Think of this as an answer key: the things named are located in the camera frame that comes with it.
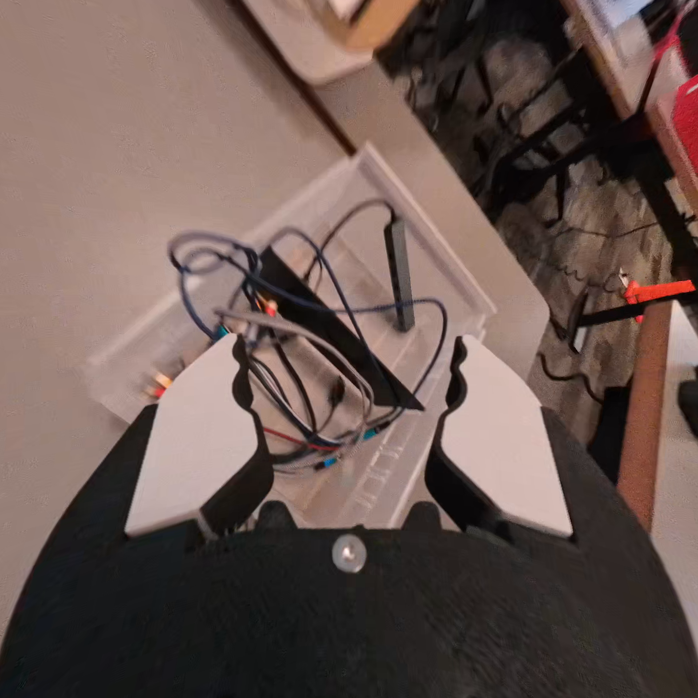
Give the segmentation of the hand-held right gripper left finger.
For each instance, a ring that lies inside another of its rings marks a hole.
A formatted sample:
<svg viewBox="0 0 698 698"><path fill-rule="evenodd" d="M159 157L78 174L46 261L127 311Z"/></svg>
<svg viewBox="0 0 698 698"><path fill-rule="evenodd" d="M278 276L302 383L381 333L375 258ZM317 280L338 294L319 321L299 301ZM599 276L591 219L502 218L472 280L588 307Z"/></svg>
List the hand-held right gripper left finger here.
<svg viewBox="0 0 698 698"><path fill-rule="evenodd" d="M156 406L127 536L194 522L205 537L222 537L248 521L274 484L252 402L246 347L236 334L174 379Z"/></svg>

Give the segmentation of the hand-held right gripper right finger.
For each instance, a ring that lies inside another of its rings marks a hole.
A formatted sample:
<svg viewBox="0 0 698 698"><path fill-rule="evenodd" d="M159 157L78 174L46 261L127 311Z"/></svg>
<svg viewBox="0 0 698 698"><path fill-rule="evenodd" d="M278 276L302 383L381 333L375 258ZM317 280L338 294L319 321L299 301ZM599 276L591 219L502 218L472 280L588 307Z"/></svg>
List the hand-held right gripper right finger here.
<svg viewBox="0 0 698 698"><path fill-rule="evenodd" d="M542 405L474 336L458 336L446 407L426 460L426 488L459 530L509 524L574 534Z"/></svg>

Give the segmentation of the black bin divider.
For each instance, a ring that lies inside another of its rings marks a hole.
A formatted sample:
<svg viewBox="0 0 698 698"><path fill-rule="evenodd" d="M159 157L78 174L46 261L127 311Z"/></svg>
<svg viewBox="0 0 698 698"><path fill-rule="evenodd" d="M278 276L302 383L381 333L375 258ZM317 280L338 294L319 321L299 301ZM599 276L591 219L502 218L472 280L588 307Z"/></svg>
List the black bin divider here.
<svg viewBox="0 0 698 698"><path fill-rule="evenodd" d="M348 363L371 386L374 404L384 408L403 407L424 411L424 406L383 362L365 348L360 339L311 292L271 248L261 253L260 278L281 290L262 292L277 303L285 320L308 329L342 353Z"/></svg>

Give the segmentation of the clear plastic bin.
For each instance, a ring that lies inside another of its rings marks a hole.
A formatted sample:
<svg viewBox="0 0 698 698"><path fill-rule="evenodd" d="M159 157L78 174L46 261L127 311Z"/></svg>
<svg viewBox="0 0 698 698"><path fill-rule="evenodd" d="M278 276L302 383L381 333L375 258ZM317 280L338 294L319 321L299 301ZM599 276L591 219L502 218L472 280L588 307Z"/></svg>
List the clear plastic bin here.
<svg viewBox="0 0 698 698"><path fill-rule="evenodd" d="M415 319L406 333L383 237L392 216L406 231ZM341 352L281 317L261 291L281 293L260 278L267 247L424 411L376 406ZM88 360L92 396L132 423L150 411L145 391L156 372L174 381L236 334L274 469L263 501L284 502L303 528L398 528L446 407L455 339L481 342L496 306L375 149L328 170L246 240L189 231L171 240L168 257L179 289Z"/></svg>

